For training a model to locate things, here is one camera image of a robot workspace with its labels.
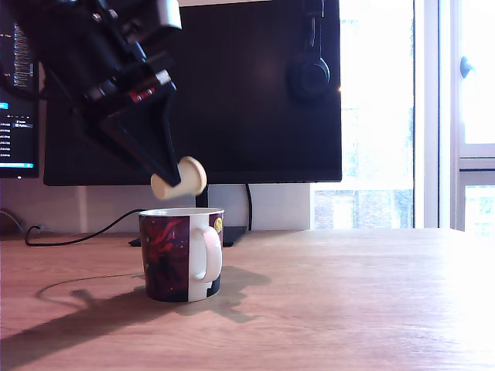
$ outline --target monitor screen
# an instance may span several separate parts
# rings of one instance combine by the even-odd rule
[[[37,65],[26,38],[1,2],[0,63],[11,85],[38,91]],[[0,88],[0,178],[38,177],[38,107]]]
[[[340,17],[326,1],[322,55],[327,93],[302,103],[288,67],[303,51],[302,0],[181,8],[183,30],[163,43],[177,86],[170,130],[177,158],[193,156],[210,184],[340,181]],[[87,142],[49,87],[45,183],[149,184]]]

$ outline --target coffee mug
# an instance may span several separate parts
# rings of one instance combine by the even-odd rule
[[[191,302],[220,289],[224,211],[157,209],[139,213],[146,292],[156,301]]]

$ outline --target wooden desk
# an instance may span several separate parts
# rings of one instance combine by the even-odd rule
[[[190,305],[147,299],[127,242],[2,244],[2,371],[495,369],[489,240],[254,233],[224,250],[220,293]]]

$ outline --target second monitor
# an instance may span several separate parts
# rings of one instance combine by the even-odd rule
[[[322,57],[327,92],[300,101],[288,72],[306,41],[302,0],[181,9],[183,30],[164,43],[177,86],[170,129],[177,158],[198,159],[210,184],[324,182],[342,179],[340,17],[326,0]],[[49,186],[149,184],[86,142],[70,106],[48,81]]]

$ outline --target headphones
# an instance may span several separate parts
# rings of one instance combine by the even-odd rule
[[[330,70],[322,58],[322,20],[325,0],[303,0],[304,52],[289,67],[292,92],[301,100],[323,95],[330,82]]]

